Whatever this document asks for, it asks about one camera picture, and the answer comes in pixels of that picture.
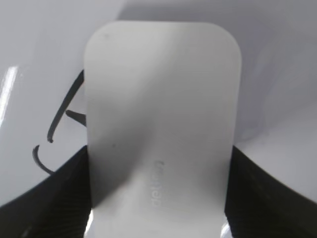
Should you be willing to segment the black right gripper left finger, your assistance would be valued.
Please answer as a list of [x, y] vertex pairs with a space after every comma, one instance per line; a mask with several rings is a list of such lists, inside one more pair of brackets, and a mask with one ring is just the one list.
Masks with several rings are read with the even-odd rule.
[[91, 212], [87, 147], [0, 208], [2, 238], [82, 238]]

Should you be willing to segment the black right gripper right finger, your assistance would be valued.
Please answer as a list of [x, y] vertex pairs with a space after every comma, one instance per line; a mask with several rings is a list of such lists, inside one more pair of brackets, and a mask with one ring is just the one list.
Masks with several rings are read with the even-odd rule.
[[225, 203], [234, 238], [315, 238], [317, 205], [233, 147]]

